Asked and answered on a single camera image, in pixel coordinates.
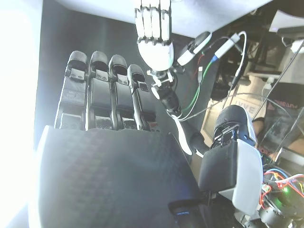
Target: white paper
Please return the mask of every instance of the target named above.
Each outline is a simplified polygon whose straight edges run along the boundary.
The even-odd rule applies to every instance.
[[[304,26],[304,18],[291,16],[278,10],[271,23],[269,32],[277,32],[280,28]]]

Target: green cable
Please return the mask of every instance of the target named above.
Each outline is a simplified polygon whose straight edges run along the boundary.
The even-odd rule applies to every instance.
[[[210,68],[210,66],[211,66],[212,63],[213,63],[213,61],[210,61],[210,62],[208,63],[208,65],[207,65],[207,67],[206,67],[206,69],[205,69],[205,71],[204,71],[202,81],[204,80],[204,78],[205,78],[205,76],[206,76],[206,74],[207,74],[207,72],[208,72],[208,70],[209,70],[209,68]],[[195,93],[194,98],[193,98],[193,100],[191,101],[190,105],[188,105],[186,108],[184,108],[184,109],[182,110],[183,112],[184,112],[184,111],[187,111],[188,109],[190,109],[190,108],[192,107],[193,103],[194,103],[195,100],[196,100],[196,97],[199,95],[200,84],[201,84],[201,83],[199,83],[199,87],[198,87],[198,89],[196,90],[196,93]]]

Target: bright light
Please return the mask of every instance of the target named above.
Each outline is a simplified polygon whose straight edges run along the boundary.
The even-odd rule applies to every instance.
[[[0,228],[31,192],[42,0],[0,0]]]

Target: black t-shirt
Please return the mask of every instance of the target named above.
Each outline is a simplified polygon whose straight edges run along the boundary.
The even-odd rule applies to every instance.
[[[267,102],[264,128],[257,137],[258,149],[266,155],[276,152],[278,147],[288,147],[301,136],[302,133],[297,126],[291,132],[290,129],[302,107],[304,107],[304,85],[278,83],[269,98],[284,107],[292,118],[281,108],[269,101]],[[304,127],[303,113],[299,124],[302,128]]]

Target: white robotic hand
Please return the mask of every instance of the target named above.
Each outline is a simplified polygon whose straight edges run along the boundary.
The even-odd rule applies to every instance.
[[[168,70],[174,59],[171,41],[171,1],[135,0],[138,49],[154,71]]]

